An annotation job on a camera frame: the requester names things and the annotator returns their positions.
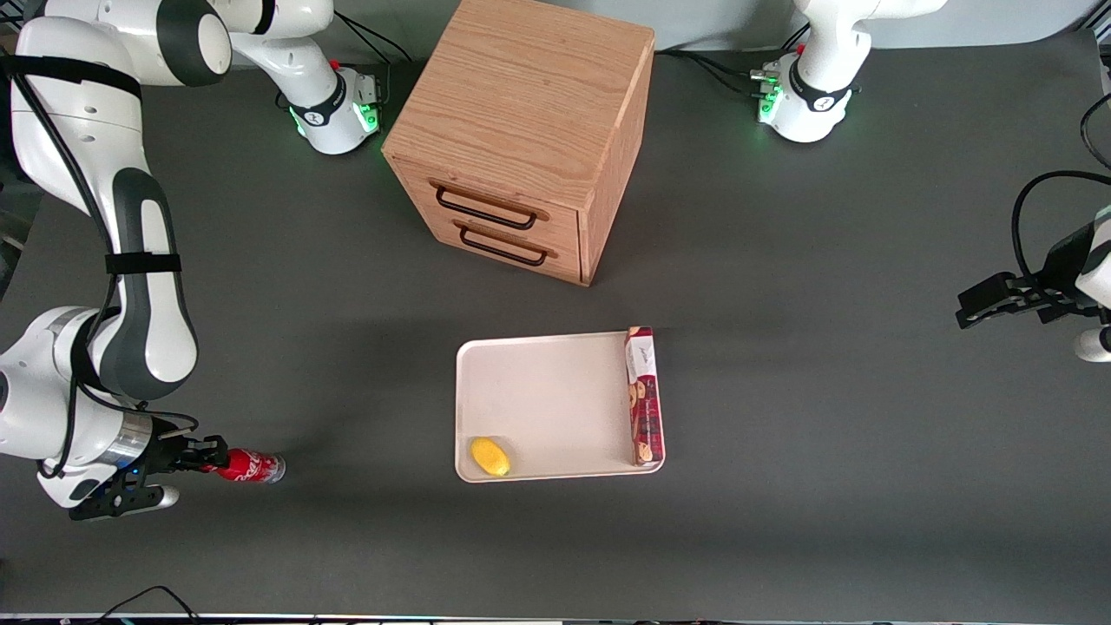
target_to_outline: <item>coca-cola can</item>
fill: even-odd
[[[251,450],[228,450],[228,466],[216,467],[216,473],[231,482],[261,482],[273,484],[286,475],[286,460],[277,454],[262,454]]]

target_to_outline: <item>black metal handle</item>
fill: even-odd
[[[481,249],[482,251],[486,251],[486,252],[489,252],[489,253],[493,253],[493,254],[500,255],[502,258],[508,258],[508,259],[510,259],[510,260],[512,260],[514,262],[520,262],[521,264],[528,264],[529,266],[540,266],[541,264],[544,263],[544,260],[548,259],[548,251],[547,250],[533,250],[533,251],[539,251],[540,252],[540,258],[537,258],[536,260],[533,260],[531,258],[524,258],[523,255],[517,255],[516,253],[510,253],[508,251],[500,250],[500,249],[498,249],[496,246],[491,246],[491,245],[488,245],[486,243],[480,243],[478,241],[472,241],[472,240],[470,240],[470,239],[467,238],[467,232],[470,232],[470,231],[471,231],[470,228],[468,228],[467,225],[459,225],[459,240],[463,241],[463,244],[467,245],[467,246],[473,246],[474,249]]]
[[[453,201],[448,201],[443,199],[443,193],[448,189],[444,187],[436,188],[436,201],[440,202],[443,208],[450,208],[451,210],[457,210],[463,214],[470,214],[471,216],[477,216],[479,219],[486,219],[487,221],[493,221],[499,225],[504,225],[507,228],[513,228],[514,230],[528,230],[537,222],[537,213],[530,212],[529,218],[524,221],[513,221],[512,219],[506,219],[504,216],[498,216],[497,214],[490,214],[489,212],[482,212],[481,210],[476,210],[473,208],[468,208],[466,205],[456,203]]]

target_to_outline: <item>lemon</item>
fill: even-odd
[[[501,477],[509,473],[509,456],[497,443],[484,436],[471,441],[471,457],[490,475]]]

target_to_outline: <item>wooden drawer cabinet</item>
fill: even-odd
[[[462,0],[382,152],[441,242],[589,284],[640,150],[651,29]]]
[[[533,208],[468,189],[427,165],[394,161],[406,192],[440,242],[572,282],[579,281],[578,213]]]

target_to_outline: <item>dark gray tabletop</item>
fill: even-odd
[[[157,406],[289,474],[172,476],[170,511],[74,524],[31,462],[0,457],[0,611],[97,612],[161,583],[208,613],[1111,622],[1111,369],[1071,349],[1091,323],[953,320],[958,292],[1013,269],[1021,185],[1098,167],[1077,130],[1101,93],[1091,36],[874,52],[814,145],[689,61],[658,58],[652,81],[590,289],[437,243],[380,138],[314,153],[260,72],[149,89],[201,350]],[[1108,196],[1039,190],[1035,264]],[[96,305],[100,254],[87,218],[44,202],[2,345]],[[462,343],[631,324],[658,329],[662,471],[456,476]]]

